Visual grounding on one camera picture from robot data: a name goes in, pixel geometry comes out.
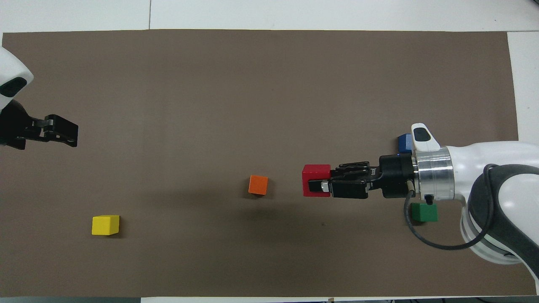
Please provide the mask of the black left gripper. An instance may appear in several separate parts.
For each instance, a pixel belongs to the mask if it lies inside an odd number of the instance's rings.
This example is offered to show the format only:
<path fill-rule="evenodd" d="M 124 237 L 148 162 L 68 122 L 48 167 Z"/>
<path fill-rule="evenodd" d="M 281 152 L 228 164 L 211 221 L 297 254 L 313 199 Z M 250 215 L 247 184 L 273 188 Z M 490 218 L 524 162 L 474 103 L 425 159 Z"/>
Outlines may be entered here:
<path fill-rule="evenodd" d="M 28 115 L 24 107 L 15 100 L 11 100 L 2 109 L 0 115 L 0 140 L 2 146 L 11 146 L 18 150 L 25 150 L 26 141 L 54 141 L 71 147 L 78 146 L 77 124 L 56 114 L 45 117 L 46 126 L 44 136 L 40 119 Z"/>

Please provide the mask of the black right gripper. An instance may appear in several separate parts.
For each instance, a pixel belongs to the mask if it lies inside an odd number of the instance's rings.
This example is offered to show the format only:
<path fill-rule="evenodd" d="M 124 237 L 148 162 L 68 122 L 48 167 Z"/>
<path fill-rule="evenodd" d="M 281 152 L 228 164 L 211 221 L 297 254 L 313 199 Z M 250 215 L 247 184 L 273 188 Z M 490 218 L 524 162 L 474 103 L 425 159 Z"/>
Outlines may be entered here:
<path fill-rule="evenodd" d="M 414 183 L 416 174 L 411 153 L 383 155 L 379 167 L 368 161 L 340 164 L 331 170 L 331 177 L 308 179 L 309 197 L 333 197 L 366 199 L 369 197 L 367 184 L 361 180 L 376 179 L 376 188 L 384 198 L 404 198 L 410 192 L 408 181 Z"/>

